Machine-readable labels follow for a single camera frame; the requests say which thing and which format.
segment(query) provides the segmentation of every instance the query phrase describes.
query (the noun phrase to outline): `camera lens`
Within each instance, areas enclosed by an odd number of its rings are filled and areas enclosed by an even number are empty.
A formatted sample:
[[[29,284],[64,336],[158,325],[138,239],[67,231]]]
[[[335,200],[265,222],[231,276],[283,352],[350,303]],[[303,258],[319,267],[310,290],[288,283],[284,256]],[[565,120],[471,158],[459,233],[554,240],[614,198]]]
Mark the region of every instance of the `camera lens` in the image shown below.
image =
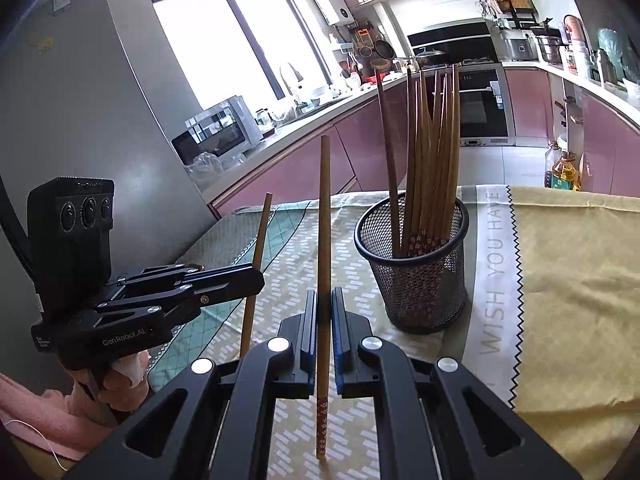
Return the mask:
[[[103,219],[109,218],[109,214],[111,213],[111,202],[109,202],[108,198],[105,198],[102,201],[102,205],[100,206],[100,214]]]
[[[76,224],[76,208],[71,202],[67,202],[62,206],[62,211],[60,211],[60,225],[65,232],[71,231]]]
[[[82,224],[91,227],[95,223],[95,200],[87,198],[82,204]]]

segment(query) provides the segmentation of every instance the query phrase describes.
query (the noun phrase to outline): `green label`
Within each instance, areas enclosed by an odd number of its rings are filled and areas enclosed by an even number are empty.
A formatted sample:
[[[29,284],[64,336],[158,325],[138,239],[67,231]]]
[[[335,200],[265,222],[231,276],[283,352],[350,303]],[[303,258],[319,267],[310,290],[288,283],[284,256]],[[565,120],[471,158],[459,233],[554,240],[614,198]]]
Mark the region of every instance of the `green label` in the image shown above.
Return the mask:
[[[567,189],[569,191],[571,191],[574,188],[571,182],[568,182],[567,180],[562,180],[561,178],[558,178],[555,175],[551,177],[551,187],[553,189]]]

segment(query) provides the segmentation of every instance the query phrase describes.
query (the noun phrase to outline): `zigzag pattern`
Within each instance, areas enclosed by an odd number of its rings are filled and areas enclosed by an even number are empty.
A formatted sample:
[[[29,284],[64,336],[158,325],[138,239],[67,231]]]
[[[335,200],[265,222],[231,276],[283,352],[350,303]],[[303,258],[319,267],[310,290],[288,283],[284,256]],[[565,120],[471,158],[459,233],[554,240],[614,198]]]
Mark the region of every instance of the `zigzag pattern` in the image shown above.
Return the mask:
[[[522,334],[522,323],[524,322],[524,320],[522,319],[522,314],[524,313],[522,306],[524,304],[524,302],[522,301],[522,262],[520,261],[520,243],[518,242],[518,230],[516,229],[516,216],[515,213],[513,211],[513,203],[511,202],[511,187],[507,186],[507,196],[509,197],[509,208],[511,211],[511,224],[513,225],[513,240],[514,240],[514,246],[515,246],[515,254],[516,254],[516,269],[517,269],[517,273],[518,273],[518,319],[520,320],[520,322],[518,323],[518,333],[516,334],[516,336],[518,337],[518,343],[516,345],[516,348],[518,349],[518,352],[515,355],[515,359],[516,359],[516,365],[513,367],[513,371],[514,371],[514,376],[511,378],[511,382],[513,383],[513,387],[509,389],[509,391],[511,392],[511,397],[509,398],[508,402],[509,402],[509,406],[511,407],[511,409],[514,408],[514,404],[513,404],[513,399],[516,398],[516,388],[518,387],[518,383],[516,382],[516,379],[518,378],[518,375],[520,374],[518,371],[518,366],[520,366],[521,361],[519,359],[519,355],[522,353],[522,349],[520,348],[520,345],[522,343],[522,338],[521,338],[521,334]]]

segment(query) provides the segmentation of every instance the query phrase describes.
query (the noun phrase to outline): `utensil holder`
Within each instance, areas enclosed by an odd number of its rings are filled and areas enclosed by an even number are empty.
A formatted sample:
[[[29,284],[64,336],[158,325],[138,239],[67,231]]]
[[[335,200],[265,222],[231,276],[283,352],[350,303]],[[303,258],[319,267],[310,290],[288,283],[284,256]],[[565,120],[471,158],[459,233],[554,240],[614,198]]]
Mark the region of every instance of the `utensil holder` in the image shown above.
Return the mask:
[[[402,222],[404,194],[398,196],[398,203]],[[386,314],[395,327],[428,334],[455,321],[466,301],[464,238],[468,228],[468,211],[456,199],[447,242],[421,256],[393,258],[389,199],[373,205],[358,220],[356,248],[371,266]]]

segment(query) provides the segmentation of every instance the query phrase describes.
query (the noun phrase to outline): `teal tablecloth section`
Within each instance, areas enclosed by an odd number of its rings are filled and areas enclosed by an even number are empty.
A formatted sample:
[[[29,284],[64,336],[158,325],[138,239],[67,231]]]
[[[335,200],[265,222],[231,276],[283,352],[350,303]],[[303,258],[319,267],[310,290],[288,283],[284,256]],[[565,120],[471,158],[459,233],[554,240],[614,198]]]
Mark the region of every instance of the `teal tablecloth section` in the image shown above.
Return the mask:
[[[276,206],[267,227],[261,270],[273,261],[296,231],[308,202]],[[244,208],[224,217],[205,233],[179,263],[203,264],[207,269],[251,263],[260,208]],[[174,339],[159,349],[152,360],[149,385],[158,391],[198,358],[227,317],[242,300],[206,306],[193,321],[178,327]]]

